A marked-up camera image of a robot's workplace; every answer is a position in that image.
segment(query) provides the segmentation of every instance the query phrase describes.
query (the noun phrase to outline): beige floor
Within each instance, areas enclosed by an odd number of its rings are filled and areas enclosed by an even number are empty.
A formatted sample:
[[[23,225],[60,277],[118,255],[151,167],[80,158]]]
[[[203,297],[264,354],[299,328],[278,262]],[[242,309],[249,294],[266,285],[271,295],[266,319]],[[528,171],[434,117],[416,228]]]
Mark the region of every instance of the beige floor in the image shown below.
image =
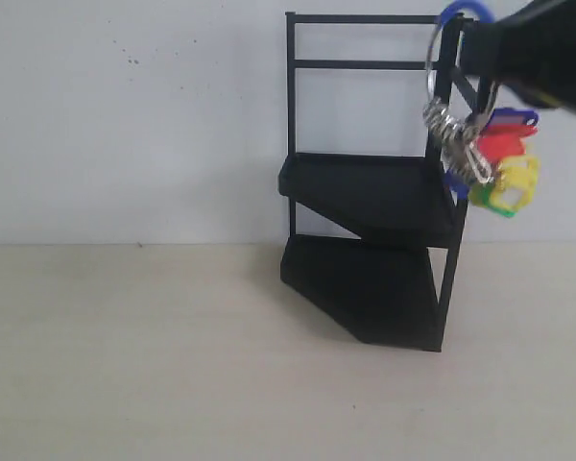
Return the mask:
[[[442,354],[357,344],[279,258],[0,248],[0,460],[576,460],[576,245],[466,245]]]

